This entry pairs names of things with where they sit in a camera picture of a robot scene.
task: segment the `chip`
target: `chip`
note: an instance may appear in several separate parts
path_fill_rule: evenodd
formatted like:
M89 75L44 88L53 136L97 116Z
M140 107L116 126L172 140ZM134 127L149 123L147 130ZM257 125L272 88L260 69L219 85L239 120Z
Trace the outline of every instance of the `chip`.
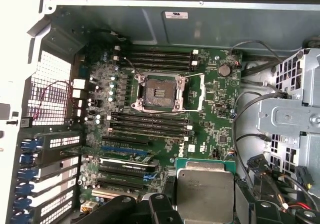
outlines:
M145 106L172 108L176 99L175 80L148 79L143 89L143 101Z
M227 136L219 136L219 143L226 143L228 141Z

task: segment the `connector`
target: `connector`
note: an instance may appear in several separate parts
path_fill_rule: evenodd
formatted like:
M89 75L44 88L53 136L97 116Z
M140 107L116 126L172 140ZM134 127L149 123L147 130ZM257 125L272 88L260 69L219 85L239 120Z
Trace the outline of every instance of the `connector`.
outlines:
M261 174L270 169L270 166L263 154L249 158L246 164L249 170L253 171L255 174Z
M307 189L310 189L314 183L311 174L308 171L308 168L305 166L296 166L294 168L294 174L297 181L305 186Z

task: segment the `screw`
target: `screw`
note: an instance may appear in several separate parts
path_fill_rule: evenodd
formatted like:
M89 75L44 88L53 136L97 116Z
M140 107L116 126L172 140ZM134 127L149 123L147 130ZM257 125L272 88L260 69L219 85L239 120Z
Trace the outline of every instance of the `screw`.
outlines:
M130 201L131 201L131 198L124 198L124 199L122 200L123 203L128 203L128 202L130 202Z
M162 199L162 198L164 198L163 195L158 195L155 197L155 199Z
M308 218L315 218L316 215L309 211L304 211L303 214L305 214Z
M266 203L266 202L261 203L261 206L263 206L264 208L270 208L271 207L270 203Z

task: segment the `green circuit board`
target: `green circuit board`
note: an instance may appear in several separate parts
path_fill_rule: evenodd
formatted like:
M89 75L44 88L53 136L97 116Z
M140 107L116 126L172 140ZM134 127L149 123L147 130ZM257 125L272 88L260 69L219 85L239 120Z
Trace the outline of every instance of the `green circuit board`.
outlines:
M97 198L92 195L91 187L101 178L118 182L117 185L103 185L104 190L137 197L161 192L167 176L175 175L175 158L222 160L233 146L231 122L241 71L233 66L227 50L138 45L131 46L132 49L140 55L145 52L147 58L132 56L126 47L114 50L95 46L86 54L82 69L89 70L99 86L98 91L89 92L89 97L101 100L101 106L92 105L86 109L93 120L85 122L87 138L81 150L84 156L81 203ZM182 54L190 54L192 60ZM237 53L234 57L241 60L241 55ZM135 71L124 57L132 61ZM137 75L146 78L144 86ZM180 96L183 103L178 105L178 111L172 111L177 109L174 99L177 99L176 90L181 81L185 82ZM144 104L142 112L133 108L140 101ZM101 116L99 124L96 123L97 114ZM140 164L156 160L158 165L152 179L146 179L117 175L117 170L101 173L101 158ZM139 188L119 183L134 183Z

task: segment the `metal bracket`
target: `metal bracket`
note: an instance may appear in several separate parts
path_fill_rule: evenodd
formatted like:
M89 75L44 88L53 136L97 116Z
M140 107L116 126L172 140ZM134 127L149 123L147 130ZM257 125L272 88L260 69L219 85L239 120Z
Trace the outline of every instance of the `metal bracket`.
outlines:
M320 108L302 107L299 100L260 101L257 128L282 136L298 137L300 132L320 133Z

